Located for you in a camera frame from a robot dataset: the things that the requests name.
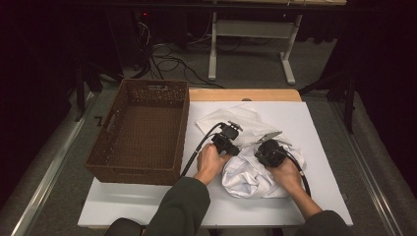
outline hand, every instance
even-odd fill
[[[289,158],[285,158],[278,167],[268,167],[268,170],[273,180],[288,192],[305,219],[322,211],[304,191],[301,186],[300,172]]]
[[[211,180],[221,172],[224,164],[231,157],[232,156],[229,154],[220,156],[215,145],[206,144],[197,157],[198,172],[194,175],[194,178],[200,180],[205,185],[208,185]]]
[[[277,167],[268,167],[268,171],[272,174],[273,180],[287,192],[302,188],[300,172],[289,158],[285,158]]]

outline person's right hand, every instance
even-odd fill
[[[300,209],[305,219],[319,213],[322,209],[310,198],[301,186],[301,175],[295,164],[285,158],[282,164],[268,168],[273,180],[284,188]]]
[[[300,172],[289,158],[285,158],[279,166],[268,167],[267,170],[272,174],[273,180],[287,192],[302,188]]]

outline dark background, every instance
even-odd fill
[[[313,37],[320,43],[339,39],[323,77],[346,70],[346,64],[354,65],[356,89],[390,156],[416,195],[413,103],[417,100],[417,28],[413,23],[417,22],[417,9],[412,1],[398,2],[401,4],[350,1],[359,7],[379,6],[383,13],[376,18],[304,16],[297,40]],[[105,11],[90,15],[77,12],[84,17],[71,23],[67,22],[71,19],[68,14],[48,1],[0,4],[0,206],[70,109],[67,96],[75,86],[78,63],[89,60],[104,73],[122,73],[123,58],[118,57],[120,48]],[[185,48],[187,31],[204,33],[208,18],[209,14],[203,13],[153,12],[150,24],[160,40]],[[103,62],[97,53],[112,56]]]

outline person's left hand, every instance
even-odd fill
[[[221,172],[224,164],[231,157],[229,154],[220,156],[214,144],[206,144],[197,157],[198,172],[194,175],[194,178],[208,185]]]

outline gray floor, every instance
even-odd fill
[[[223,50],[218,52],[215,83],[228,89],[300,89],[320,77],[334,47],[334,42],[322,44],[314,44],[312,41],[297,42],[290,57],[297,85],[289,86],[283,78],[283,71],[277,58],[278,48],[284,48],[285,42],[273,41],[267,44],[265,42],[267,42],[265,39],[246,39],[245,43],[234,51],[227,51],[234,48],[233,42],[220,43],[219,48]],[[184,60],[201,78],[207,77],[209,64],[207,48],[190,47],[187,51],[173,46],[171,48],[173,55]],[[158,49],[155,55],[165,55],[167,52],[168,49],[163,47]],[[175,64],[166,61],[160,64],[160,68],[169,70],[174,68]],[[135,73],[131,68],[126,68],[125,71],[127,77]],[[173,71],[163,72],[162,75],[165,79],[179,80],[187,77],[191,82],[198,81],[191,71],[186,71],[184,75],[181,66]],[[86,114],[83,129],[69,148],[65,166],[60,170],[53,190],[48,193],[47,201],[40,206],[28,235],[103,235],[103,230],[78,227],[77,221],[92,180],[92,176],[83,168],[83,162],[99,130],[96,126],[97,119],[94,117],[106,115],[116,91],[117,87],[105,85],[104,91],[96,95],[94,106]],[[339,108],[343,104],[328,103],[325,94],[325,91],[313,91],[303,96],[303,100],[308,104],[340,192],[346,200],[354,222],[352,229],[355,235],[401,235],[389,229],[390,225],[393,227],[398,225],[402,235],[416,235],[416,200],[390,160],[378,133],[367,117],[360,97],[356,94],[354,135],[349,135],[346,134],[339,119]],[[14,195],[2,209],[0,235],[12,233],[49,164],[76,126],[74,122],[76,114],[77,109],[73,106],[67,118],[33,161]],[[369,173],[364,175],[363,173],[368,170],[371,175]],[[392,215],[395,221],[385,215],[387,211],[381,212],[383,207],[376,207],[380,199],[387,202],[388,214]],[[286,235],[291,233],[291,230],[286,231]]]

